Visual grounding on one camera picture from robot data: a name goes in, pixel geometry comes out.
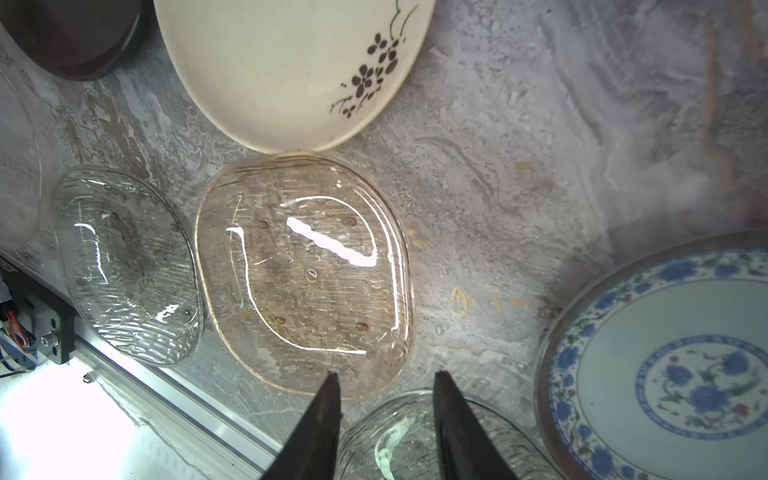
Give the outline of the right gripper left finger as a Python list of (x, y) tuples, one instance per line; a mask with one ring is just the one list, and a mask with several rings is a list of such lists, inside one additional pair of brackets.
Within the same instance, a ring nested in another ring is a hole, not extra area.
[(329, 373), (278, 456), (262, 479), (335, 477), (341, 423), (337, 373)]

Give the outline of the brownish glass plate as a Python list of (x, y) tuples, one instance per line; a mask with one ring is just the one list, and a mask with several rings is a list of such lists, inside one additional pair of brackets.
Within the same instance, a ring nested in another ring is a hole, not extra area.
[(199, 277), (234, 358), (274, 388), (311, 396), (328, 373), (342, 397), (372, 398), (415, 340), (405, 235), (363, 176), (290, 155), (222, 168), (194, 224)]

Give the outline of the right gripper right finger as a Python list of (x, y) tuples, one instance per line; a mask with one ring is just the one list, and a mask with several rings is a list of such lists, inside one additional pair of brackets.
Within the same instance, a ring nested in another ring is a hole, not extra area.
[(435, 374), (433, 412), (441, 479), (517, 479), (447, 371)]

